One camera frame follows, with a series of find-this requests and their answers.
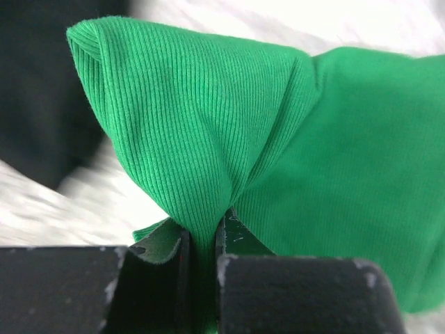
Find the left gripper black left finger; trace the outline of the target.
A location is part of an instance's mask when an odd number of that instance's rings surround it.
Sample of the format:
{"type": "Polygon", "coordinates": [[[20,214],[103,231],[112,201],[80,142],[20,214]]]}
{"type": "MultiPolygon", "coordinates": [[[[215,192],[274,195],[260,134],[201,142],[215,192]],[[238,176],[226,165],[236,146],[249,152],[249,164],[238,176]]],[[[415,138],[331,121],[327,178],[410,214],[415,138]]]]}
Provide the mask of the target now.
{"type": "Polygon", "coordinates": [[[3,247],[2,333],[189,333],[190,236],[130,246],[3,247]]]}

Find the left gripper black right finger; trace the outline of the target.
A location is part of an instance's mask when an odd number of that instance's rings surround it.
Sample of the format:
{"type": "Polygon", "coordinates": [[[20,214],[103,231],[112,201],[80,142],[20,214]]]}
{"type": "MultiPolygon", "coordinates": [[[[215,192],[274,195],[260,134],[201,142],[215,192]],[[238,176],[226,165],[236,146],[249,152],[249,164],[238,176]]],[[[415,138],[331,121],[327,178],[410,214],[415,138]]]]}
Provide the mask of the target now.
{"type": "Polygon", "coordinates": [[[216,232],[220,333],[404,333],[388,277],[348,257],[274,254],[233,209],[216,232]]]}

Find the green tank top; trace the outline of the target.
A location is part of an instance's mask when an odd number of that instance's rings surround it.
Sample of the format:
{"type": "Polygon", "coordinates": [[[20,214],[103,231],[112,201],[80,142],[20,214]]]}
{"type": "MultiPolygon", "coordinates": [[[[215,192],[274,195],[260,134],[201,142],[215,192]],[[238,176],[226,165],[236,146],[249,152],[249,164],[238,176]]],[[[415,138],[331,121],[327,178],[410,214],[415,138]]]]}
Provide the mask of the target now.
{"type": "Polygon", "coordinates": [[[128,17],[66,33],[130,178],[197,252],[193,330],[216,331],[229,208],[279,255],[377,262],[404,312],[444,302],[444,57],[318,56],[128,17]]]}

